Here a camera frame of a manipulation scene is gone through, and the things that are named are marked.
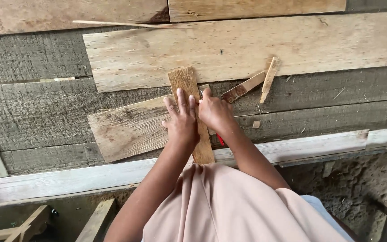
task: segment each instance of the pink fabric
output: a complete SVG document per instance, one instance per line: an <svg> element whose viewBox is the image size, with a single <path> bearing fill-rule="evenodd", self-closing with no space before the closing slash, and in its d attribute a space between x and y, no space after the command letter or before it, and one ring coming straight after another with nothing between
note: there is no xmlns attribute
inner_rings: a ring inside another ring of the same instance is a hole
<svg viewBox="0 0 387 242"><path fill-rule="evenodd" d="M143 230L145 242L346 241L299 195L216 163L193 164Z"/></svg>

